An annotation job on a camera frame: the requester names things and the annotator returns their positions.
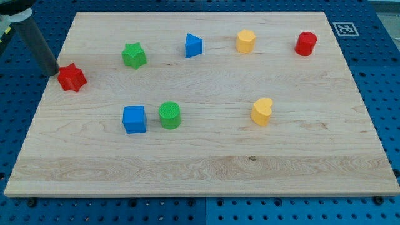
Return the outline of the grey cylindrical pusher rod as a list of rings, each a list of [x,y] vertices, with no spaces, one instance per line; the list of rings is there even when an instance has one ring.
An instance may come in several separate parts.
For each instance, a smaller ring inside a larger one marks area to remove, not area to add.
[[[59,72],[58,62],[34,18],[32,16],[13,17],[12,24],[20,38],[31,51],[42,73],[46,76],[56,75]]]

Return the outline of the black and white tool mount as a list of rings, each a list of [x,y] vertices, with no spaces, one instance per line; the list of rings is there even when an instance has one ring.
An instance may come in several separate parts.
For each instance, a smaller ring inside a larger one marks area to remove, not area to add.
[[[36,55],[36,23],[31,7],[36,0],[1,1],[1,54],[18,32],[32,54]]]

